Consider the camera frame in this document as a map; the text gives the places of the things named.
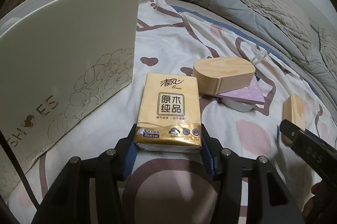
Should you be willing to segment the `person's right hand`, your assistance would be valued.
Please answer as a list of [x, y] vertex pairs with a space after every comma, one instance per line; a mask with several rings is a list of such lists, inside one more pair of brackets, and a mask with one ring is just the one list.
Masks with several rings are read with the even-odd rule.
[[336, 223], [336, 188], [321, 180], [311, 193], [302, 211], [305, 223]]

